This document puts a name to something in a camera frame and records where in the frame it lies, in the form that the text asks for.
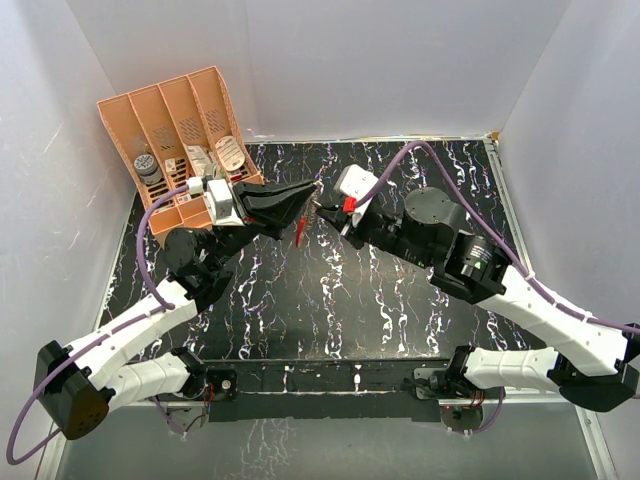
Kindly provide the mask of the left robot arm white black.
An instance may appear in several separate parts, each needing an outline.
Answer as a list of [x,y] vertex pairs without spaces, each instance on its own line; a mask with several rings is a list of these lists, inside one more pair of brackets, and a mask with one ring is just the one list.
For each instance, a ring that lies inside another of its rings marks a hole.
[[[133,357],[219,301],[235,276],[227,263],[259,235],[280,239],[315,189],[312,180],[253,184],[191,177],[155,201],[136,235],[147,295],[93,332],[67,345],[52,341],[38,353],[32,399],[58,433],[80,439],[116,409],[160,394],[200,396],[206,369],[188,349],[143,362]],[[168,274],[154,282],[144,253],[147,225],[159,206],[186,193],[201,195],[212,225],[172,229],[163,247]]]

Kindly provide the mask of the red keyring with keys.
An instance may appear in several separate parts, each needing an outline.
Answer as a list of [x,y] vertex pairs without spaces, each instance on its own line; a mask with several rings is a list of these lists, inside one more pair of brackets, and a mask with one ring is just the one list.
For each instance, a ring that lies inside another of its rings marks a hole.
[[316,209],[318,205],[318,193],[314,192],[307,200],[304,211],[297,223],[295,236],[295,246],[297,248],[302,247],[306,232],[311,229],[314,224],[316,218]]

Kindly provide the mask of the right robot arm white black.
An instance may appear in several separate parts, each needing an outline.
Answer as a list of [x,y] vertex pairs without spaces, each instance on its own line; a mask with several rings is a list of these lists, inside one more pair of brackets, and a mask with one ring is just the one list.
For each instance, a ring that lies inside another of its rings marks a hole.
[[369,244],[415,266],[450,297],[500,315],[545,344],[542,349],[492,351],[463,345],[447,367],[413,378],[433,398],[466,397],[499,387],[557,392],[587,410],[609,412],[636,394],[636,335],[571,317],[529,285],[506,252],[465,231],[465,212],[446,193],[410,192],[401,214],[371,200],[362,217],[353,199],[319,204],[316,212],[356,249]]

